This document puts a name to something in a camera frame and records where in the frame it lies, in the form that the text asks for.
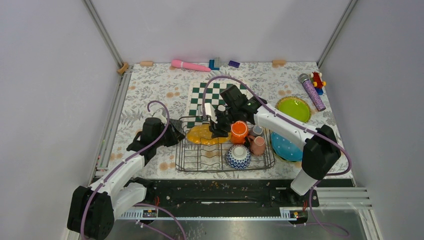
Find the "orange mug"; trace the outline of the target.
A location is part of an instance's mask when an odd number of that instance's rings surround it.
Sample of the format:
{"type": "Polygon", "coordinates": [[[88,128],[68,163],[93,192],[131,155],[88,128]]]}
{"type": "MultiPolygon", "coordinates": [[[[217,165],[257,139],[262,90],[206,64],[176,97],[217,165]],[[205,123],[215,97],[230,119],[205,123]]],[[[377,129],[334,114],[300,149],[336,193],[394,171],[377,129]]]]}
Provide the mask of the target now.
{"type": "Polygon", "coordinates": [[[234,145],[243,145],[246,140],[245,138],[249,134],[249,127],[244,121],[236,121],[230,126],[230,142],[234,145]]]}

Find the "teal dotted plate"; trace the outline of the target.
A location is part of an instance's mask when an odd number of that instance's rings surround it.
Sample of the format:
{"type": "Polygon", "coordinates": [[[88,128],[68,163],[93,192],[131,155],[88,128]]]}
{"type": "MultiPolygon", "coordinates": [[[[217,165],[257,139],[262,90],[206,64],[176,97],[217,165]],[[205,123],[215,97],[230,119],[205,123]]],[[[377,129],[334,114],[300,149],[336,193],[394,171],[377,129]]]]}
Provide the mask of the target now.
{"type": "Polygon", "coordinates": [[[302,161],[302,150],[285,137],[278,135],[275,132],[271,132],[270,143],[276,155],[279,155],[286,160],[302,161]]]}

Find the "blue grey lego bricks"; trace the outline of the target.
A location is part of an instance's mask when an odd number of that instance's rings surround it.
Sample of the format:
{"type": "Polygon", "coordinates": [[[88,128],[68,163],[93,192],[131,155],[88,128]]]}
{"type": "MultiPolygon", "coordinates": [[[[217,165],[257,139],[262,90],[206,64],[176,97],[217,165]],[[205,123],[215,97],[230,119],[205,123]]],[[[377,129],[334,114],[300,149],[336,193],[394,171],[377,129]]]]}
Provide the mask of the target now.
{"type": "Polygon", "coordinates": [[[208,62],[208,67],[212,71],[218,71],[221,67],[221,59],[219,57],[215,57],[213,59],[210,59],[208,62]]]}

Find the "lime green dotted plate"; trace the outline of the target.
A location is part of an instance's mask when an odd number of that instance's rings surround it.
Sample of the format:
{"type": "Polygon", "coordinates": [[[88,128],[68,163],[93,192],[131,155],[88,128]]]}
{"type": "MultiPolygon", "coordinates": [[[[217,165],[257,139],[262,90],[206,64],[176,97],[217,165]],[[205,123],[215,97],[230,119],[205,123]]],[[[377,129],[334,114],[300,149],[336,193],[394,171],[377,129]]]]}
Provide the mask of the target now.
{"type": "Polygon", "coordinates": [[[283,158],[283,157],[281,157],[281,156],[279,156],[277,154],[274,154],[274,157],[276,159],[279,159],[282,162],[288,162],[288,163],[298,163],[298,162],[301,162],[301,160],[287,160],[287,159],[285,159],[285,158],[283,158]]]}

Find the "plain lime green plate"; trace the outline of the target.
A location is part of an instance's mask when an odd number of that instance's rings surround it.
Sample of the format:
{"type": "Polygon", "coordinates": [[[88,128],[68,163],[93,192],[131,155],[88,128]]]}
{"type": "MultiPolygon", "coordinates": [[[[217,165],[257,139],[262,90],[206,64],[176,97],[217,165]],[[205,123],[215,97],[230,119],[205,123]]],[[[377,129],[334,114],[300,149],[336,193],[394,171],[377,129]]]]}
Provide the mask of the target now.
{"type": "Polygon", "coordinates": [[[304,100],[295,96],[281,98],[276,104],[276,108],[303,123],[309,122],[312,116],[310,106],[304,100]]]}

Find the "wooden corner block left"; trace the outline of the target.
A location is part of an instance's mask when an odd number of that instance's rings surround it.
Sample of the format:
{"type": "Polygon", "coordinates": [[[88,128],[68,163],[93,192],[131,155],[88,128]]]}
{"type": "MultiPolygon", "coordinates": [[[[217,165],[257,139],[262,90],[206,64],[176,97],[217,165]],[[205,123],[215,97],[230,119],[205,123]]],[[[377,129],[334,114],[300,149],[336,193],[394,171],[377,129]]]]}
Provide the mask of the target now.
{"type": "Polygon", "coordinates": [[[119,74],[119,75],[123,75],[125,72],[126,72],[126,70],[129,68],[129,64],[127,63],[127,62],[124,62],[123,63],[123,65],[122,65],[122,67],[121,68],[119,68],[116,72],[119,74]]]}

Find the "pink mug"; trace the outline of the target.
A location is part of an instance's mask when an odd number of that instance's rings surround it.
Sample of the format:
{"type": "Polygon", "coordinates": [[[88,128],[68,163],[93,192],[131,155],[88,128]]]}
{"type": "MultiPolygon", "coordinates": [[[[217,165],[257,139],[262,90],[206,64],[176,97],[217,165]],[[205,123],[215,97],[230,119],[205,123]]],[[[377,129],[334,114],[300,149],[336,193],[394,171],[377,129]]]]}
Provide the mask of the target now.
{"type": "Polygon", "coordinates": [[[254,156],[261,156],[265,153],[266,141],[262,136],[248,135],[246,138],[250,152],[254,156]]]}

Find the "green white chessboard mat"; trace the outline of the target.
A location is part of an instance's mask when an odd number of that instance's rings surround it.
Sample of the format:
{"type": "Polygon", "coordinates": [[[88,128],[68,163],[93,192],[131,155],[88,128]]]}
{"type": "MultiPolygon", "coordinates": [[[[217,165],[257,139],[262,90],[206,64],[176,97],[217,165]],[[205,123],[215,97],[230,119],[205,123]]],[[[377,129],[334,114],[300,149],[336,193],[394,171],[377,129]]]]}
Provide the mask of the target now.
{"type": "MultiPolygon", "coordinates": [[[[198,107],[203,103],[203,95],[204,90],[207,84],[207,80],[194,80],[190,84],[188,91],[188,103],[186,108],[185,118],[183,118],[183,122],[185,122],[184,126],[189,130],[192,127],[201,125],[202,121],[202,113],[201,109],[198,110],[198,107]]],[[[252,95],[247,91],[246,87],[240,85],[238,82],[235,82],[230,79],[218,79],[213,81],[206,90],[205,93],[205,102],[210,103],[214,108],[219,105],[225,106],[226,103],[221,97],[220,93],[223,92],[230,86],[236,86],[242,94],[245,94],[248,98],[252,95]]]]}

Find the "grey lego baseplate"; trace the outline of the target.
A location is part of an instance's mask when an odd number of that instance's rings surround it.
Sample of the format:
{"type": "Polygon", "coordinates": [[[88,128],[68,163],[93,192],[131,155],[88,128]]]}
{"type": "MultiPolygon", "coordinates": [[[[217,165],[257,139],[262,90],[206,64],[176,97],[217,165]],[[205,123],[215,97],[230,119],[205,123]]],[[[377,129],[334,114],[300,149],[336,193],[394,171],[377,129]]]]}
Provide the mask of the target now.
{"type": "Polygon", "coordinates": [[[183,133],[183,121],[178,119],[170,119],[170,123],[172,124],[175,131],[178,131],[179,133],[183,133]]]}

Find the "blue grey mug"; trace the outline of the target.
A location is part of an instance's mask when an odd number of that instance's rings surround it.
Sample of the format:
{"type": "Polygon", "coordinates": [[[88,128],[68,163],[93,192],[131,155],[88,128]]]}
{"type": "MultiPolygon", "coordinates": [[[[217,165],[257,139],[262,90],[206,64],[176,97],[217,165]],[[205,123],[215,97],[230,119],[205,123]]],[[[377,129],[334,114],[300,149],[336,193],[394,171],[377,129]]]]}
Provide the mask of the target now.
{"type": "Polygon", "coordinates": [[[263,137],[265,134],[265,129],[262,126],[259,125],[253,125],[250,129],[249,129],[249,136],[253,136],[253,137],[263,137]]]}

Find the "wooden block back right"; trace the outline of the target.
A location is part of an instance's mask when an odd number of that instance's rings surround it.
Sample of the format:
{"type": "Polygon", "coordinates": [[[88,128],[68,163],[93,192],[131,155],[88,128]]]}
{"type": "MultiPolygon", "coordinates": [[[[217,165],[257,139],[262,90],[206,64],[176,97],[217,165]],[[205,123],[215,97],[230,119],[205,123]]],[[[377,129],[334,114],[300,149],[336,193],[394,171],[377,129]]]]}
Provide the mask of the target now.
{"type": "Polygon", "coordinates": [[[287,63],[287,61],[284,60],[284,59],[274,59],[274,60],[272,60],[272,67],[273,68],[283,67],[283,66],[286,65],[286,63],[287,63]]]}

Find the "metal wire dish rack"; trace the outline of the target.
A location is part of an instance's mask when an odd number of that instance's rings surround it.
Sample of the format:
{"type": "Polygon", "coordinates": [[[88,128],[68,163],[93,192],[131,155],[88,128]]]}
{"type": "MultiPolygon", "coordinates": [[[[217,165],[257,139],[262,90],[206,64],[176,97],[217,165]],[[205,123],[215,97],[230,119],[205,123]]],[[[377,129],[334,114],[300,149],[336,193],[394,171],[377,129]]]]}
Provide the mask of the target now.
{"type": "MultiPolygon", "coordinates": [[[[265,139],[265,151],[262,155],[251,156],[250,163],[242,168],[242,171],[265,170],[275,165],[275,156],[271,145],[271,131],[265,129],[263,138],[265,139]]],[[[236,171],[228,163],[226,154],[233,144],[228,140],[225,143],[212,145],[197,144],[183,139],[176,148],[176,169],[181,172],[200,173],[221,173],[236,171]]]]}

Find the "orange dotted plate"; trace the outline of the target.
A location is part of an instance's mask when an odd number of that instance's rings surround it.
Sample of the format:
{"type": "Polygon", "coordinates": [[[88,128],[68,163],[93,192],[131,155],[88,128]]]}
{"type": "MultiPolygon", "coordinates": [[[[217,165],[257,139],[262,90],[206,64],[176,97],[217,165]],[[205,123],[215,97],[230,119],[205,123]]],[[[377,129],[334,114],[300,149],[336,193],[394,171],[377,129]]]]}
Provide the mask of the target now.
{"type": "Polygon", "coordinates": [[[189,130],[186,134],[186,138],[194,144],[207,146],[223,144],[230,141],[232,136],[231,133],[229,133],[227,137],[212,137],[213,133],[210,131],[209,127],[210,124],[196,125],[189,130]]]}

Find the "purple lego brick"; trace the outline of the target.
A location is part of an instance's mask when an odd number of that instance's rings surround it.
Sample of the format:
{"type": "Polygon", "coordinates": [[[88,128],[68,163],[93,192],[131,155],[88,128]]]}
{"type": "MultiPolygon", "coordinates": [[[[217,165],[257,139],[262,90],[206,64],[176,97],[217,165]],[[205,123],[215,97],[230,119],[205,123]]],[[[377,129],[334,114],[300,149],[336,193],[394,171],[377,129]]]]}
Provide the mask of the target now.
{"type": "Polygon", "coordinates": [[[240,67],[240,62],[237,62],[237,61],[233,61],[233,60],[230,60],[229,62],[228,62],[228,66],[230,66],[230,67],[233,67],[233,68],[239,68],[240,67]]]}

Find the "blue white patterned bowl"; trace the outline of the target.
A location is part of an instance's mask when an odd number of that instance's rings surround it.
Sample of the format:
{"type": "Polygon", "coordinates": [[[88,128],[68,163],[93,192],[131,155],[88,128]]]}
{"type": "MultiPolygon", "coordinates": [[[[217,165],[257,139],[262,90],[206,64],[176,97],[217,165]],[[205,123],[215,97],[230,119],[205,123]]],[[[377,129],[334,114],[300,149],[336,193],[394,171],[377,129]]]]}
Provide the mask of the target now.
{"type": "Polygon", "coordinates": [[[245,170],[252,161],[250,150],[240,144],[231,146],[224,157],[226,163],[235,170],[245,170]]]}

